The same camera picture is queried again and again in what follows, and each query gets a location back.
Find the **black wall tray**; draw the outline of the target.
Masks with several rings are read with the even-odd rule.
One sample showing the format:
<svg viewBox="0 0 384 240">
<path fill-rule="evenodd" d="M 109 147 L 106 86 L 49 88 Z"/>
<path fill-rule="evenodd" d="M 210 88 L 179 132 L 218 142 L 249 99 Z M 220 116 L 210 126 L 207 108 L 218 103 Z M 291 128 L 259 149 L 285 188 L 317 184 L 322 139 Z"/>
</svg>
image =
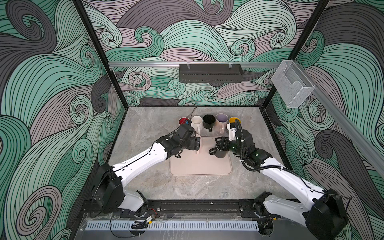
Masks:
<svg viewBox="0 0 384 240">
<path fill-rule="evenodd" d="M 180 64 L 181 83 L 240 83 L 244 71 L 239 64 Z"/>
</svg>

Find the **black corner frame post left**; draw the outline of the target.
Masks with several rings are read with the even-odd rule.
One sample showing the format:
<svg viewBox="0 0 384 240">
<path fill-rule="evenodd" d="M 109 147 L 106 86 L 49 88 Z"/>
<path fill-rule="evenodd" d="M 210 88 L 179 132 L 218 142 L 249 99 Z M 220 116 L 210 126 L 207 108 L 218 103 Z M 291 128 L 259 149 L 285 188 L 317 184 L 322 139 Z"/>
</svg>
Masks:
<svg viewBox="0 0 384 240">
<path fill-rule="evenodd" d="M 91 20 L 87 14 L 87 11 L 85 9 L 83 2 L 80 0 L 73 0 L 73 4 L 74 4 L 81 20 L 82 20 L 82 23 L 83 23 L 90 39 L 91 39 L 92 44 L 96 48 L 96 52 L 97 52 L 97 54 L 98 54 L 98 56 L 102 62 L 104 69 L 106 70 L 107 75 L 109 76 L 109 79 L 110 79 L 113 87 L 115 88 L 115 90 L 117 92 L 119 99 L 121 100 L 121 102 L 123 104 L 125 111 L 127 111 L 129 109 L 127 101 L 124 97 L 124 94 L 123 94 L 121 88 L 120 88 L 116 74 L 111 70 L 111 68 L 109 66 L 107 56 L 106 56 L 106 54 L 102 48 L 102 45 L 101 45 L 101 43 L 97 37 L 96 31 L 95 31 L 95 29 L 91 23 Z"/>
</svg>

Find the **aluminium wall rail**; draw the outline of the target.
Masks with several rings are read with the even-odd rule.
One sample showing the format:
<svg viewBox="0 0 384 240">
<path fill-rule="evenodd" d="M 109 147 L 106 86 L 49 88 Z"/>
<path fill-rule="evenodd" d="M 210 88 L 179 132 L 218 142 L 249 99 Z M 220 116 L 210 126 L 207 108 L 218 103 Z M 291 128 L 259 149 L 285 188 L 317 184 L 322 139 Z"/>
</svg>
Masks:
<svg viewBox="0 0 384 240">
<path fill-rule="evenodd" d="M 384 175 L 384 142 L 379 141 L 373 126 L 379 115 L 374 109 L 383 107 L 383 96 L 363 90 L 362 84 L 355 87 L 349 80 L 338 83 L 335 77 L 318 67 L 304 69 L 299 63 L 299 78 L 315 88 L 312 92 L 344 133 L 354 142 L 376 171 Z"/>
<path fill-rule="evenodd" d="M 156 62 L 156 61 L 125 61 L 108 62 L 111 68 L 177 68 L 179 65 L 241 65 L 244 68 L 277 68 L 280 62 Z"/>
</svg>

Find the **cream white mug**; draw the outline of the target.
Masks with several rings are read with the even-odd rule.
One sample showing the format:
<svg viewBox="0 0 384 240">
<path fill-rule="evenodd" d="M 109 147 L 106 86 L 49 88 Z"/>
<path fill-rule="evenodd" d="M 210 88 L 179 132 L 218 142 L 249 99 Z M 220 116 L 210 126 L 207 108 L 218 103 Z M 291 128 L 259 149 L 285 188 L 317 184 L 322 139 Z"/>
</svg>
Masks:
<svg viewBox="0 0 384 240">
<path fill-rule="evenodd" d="M 180 118 L 179 119 L 179 125 L 183 125 L 183 124 L 190 125 L 191 124 L 191 120 L 189 118 L 187 118 L 187 117 Z"/>
</svg>

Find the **aluminium wall rail back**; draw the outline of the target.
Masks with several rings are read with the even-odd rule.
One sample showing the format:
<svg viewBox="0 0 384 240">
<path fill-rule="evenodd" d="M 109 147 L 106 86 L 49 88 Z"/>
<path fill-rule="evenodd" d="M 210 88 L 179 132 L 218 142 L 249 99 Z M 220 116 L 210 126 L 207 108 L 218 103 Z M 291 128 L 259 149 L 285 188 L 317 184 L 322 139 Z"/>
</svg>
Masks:
<svg viewBox="0 0 384 240">
<path fill-rule="evenodd" d="M 277 68 L 280 62 L 156 62 L 156 61 L 125 61 L 108 62 L 111 68 L 177 68 L 179 65 L 241 65 L 244 68 Z"/>
</svg>

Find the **black mug white base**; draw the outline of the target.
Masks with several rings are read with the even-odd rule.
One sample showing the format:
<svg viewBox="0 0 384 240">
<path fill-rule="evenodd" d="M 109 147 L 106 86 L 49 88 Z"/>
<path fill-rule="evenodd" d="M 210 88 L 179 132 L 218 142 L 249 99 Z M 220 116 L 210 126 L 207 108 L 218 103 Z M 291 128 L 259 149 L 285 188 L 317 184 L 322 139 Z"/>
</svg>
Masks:
<svg viewBox="0 0 384 240">
<path fill-rule="evenodd" d="M 213 115 L 204 115 L 203 116 L 203 127 L 208 130 L 209 132 L 212 132 L 214 126 L 216 123 L 216 118 Z"/>
</svg>

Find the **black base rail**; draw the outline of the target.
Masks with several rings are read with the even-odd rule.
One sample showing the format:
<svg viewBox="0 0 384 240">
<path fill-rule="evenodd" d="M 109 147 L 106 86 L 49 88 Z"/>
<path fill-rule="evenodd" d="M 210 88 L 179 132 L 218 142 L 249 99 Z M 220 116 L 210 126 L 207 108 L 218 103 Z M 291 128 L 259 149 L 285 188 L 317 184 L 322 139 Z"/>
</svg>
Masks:
<svg viewBox="0 0 384 240">
<path fill-rule="evenodd" d="M 118 217 L 138 219 L 154 215 L 157 220 L 167 220 L 175 216 L 219 214 L 254 221 L 275 221 L 279 215 L 264 213 L 254 200 L 148 200 L 137 212 L 119 207 L 112 210 Z"/>
</svg>

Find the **white ribbed mug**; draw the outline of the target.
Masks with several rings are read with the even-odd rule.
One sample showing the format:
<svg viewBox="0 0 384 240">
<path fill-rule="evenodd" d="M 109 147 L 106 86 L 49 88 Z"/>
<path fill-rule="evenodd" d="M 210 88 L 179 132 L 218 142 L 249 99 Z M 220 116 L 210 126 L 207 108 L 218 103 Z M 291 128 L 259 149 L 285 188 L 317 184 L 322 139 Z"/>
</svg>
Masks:
<svg viewBox="0 0 384 240">
<path fill-rule="evenodd" d="M 202 133 L 202 129 L 204 128 L 203 118 L 200 116 L 194 116 L 192 117 L 191 121 L 192 121 L 191 126 L 194 128 L 196 133 L 200 135 Z"/>
</svg>

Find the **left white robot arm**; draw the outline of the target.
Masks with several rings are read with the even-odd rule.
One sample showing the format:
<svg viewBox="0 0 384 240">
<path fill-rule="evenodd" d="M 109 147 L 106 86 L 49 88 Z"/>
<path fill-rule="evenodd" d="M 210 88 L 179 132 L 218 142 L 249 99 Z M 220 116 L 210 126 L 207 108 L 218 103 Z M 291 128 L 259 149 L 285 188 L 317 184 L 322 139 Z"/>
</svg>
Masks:
<svg viewBox="0 0 384 240">
<path fill-rule="evenodd" d="M 176 135 L 163 136 L 129 160 L 114 166 L 108 163 L 100 166 L 92 189 L 93 201 L 99 205 L 100 212 L 109 214 L 120 209 L 131 211 L 138 217 L 144 215 L 149 207 L 148 200 L 140 191 L 125 191 L 124 187 L 150 167 L 172 156 L 179 157 L 183 150 L 199 151 L 201 138 L 200 135 L 185 139 Z"/>
</svg>

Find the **blue butterfly mug yellow inside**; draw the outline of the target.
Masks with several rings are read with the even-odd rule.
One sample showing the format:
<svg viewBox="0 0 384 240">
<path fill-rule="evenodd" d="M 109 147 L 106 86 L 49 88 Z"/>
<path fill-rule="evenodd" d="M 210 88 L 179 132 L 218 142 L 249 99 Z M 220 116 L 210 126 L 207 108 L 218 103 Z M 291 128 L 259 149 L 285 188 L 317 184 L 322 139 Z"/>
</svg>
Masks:
<svg viewBox="0 0 384 240">
<path fill-rule="evenodd" d="M 231 117 L 231 118 L 229 118 L 229 123 L 230 123 L 230 124 L 235 124 L 236 121 L 238 121 L 239 123 L 242 122 L 242 121 L 241 121 L 239 118 L 237 118 L 237 117 Z"/>
</svg>

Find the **clear plastic wall bin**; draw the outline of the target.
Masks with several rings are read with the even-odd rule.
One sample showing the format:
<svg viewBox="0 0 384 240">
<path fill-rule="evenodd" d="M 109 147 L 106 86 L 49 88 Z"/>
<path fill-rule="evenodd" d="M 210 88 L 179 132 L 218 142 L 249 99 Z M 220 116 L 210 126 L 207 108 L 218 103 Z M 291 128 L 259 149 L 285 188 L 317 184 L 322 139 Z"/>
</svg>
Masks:
<svg viewBox="0 0 384 240">
<path fill-rule="evenodd" d="M 306 70 L 295 61 L 282 61 L 272 76 L 272 83 L 289 109 L 299 108 L 315 90 Z"/>
</svg>

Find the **beige pink ribbed mug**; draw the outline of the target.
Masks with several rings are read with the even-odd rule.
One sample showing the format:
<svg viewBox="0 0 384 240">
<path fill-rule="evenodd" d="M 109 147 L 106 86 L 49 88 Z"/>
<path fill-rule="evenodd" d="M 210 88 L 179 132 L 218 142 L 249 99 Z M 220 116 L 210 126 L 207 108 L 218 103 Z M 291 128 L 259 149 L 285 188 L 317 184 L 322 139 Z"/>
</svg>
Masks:
<svg viewBox="0 0 384 240">
<path fill-rule="evenodd" d="M 216 130 L 220 135 L 223 135 L 227 129 L 228 116 L 223 113 L 216 115 Z"/>
</svg>

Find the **aluminium wall rail right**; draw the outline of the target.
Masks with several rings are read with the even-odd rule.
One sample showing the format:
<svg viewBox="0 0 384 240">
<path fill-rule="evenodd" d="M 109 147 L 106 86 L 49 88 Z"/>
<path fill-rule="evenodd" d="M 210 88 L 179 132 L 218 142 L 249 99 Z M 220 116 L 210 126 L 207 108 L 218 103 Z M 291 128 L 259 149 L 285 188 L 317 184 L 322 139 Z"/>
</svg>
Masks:
<svg viewBox="0 0 384 240">
<path fill-rule="evenodd" d="M 383 107 L 383 96 L 363 90 L 362 84 L 355 87 L 349 80 L 338 83 L 335 77 L 318 67 L 304 69 L 299 63 L 299 78 L 315 88 L 312 92 L 344 133 L 354 142 L 376 171 L 384 175 L 384 142 L 379 141 L 373 126 L 379 115 L 374 109 Z"/>
</svg>

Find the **light pink mug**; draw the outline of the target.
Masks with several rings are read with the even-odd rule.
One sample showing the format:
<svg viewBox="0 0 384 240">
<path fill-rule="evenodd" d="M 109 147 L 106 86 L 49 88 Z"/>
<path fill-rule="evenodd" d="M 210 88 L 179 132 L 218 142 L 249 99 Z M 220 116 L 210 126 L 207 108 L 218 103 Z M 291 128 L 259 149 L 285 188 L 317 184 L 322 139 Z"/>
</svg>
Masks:
<svg viewBox="0 0 384 240">
<path fill-rule="evenodd" d="M 200 146 L 201 146 L 201 136 L 197 135 L 195 138 L 195 152 L 196 152 L 196 154 L 200 153 Z"/>
</svg>

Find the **beige silicone drying mat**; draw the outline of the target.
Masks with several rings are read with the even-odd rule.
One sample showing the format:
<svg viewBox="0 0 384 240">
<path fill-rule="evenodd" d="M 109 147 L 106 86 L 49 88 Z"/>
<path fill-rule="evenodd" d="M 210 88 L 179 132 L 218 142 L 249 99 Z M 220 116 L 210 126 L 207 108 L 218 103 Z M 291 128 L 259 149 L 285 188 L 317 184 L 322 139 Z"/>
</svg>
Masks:
<svg viewBox="0 0 384 240">
<path fill-rule="evenodd" d="M 209 154 L 216 146 L 215 137 L 202 137 L 199 151 L 183 151 L 181 158 L 170 158 L 170 173 L 173 176 L 229 175 L 232 163 L 228 154 L 217 158 Z"/>
</svg>

